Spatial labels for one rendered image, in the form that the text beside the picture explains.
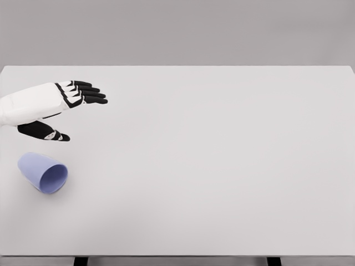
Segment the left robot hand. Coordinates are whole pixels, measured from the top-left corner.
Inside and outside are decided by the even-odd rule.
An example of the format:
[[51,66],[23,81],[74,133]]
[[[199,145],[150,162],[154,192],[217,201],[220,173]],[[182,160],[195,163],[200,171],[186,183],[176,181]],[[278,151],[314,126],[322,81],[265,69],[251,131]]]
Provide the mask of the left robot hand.
[[0,98],[0,127],[16,127],[19,133],[35,139],[68,142],[68,135],[41,120],[81,105],[107,103],[100,89],[84,81],[36,85]]

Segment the lavender plastic cup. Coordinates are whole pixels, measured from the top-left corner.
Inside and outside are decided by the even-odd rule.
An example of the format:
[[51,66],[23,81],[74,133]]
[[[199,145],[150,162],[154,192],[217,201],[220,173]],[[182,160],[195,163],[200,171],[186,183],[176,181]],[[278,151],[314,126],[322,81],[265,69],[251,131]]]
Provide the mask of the lavender plastic cup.
[[18,168],[37,190],[45,194],[57,192],[68,178],[66,165],[35,152],[23,154],[18,160]]

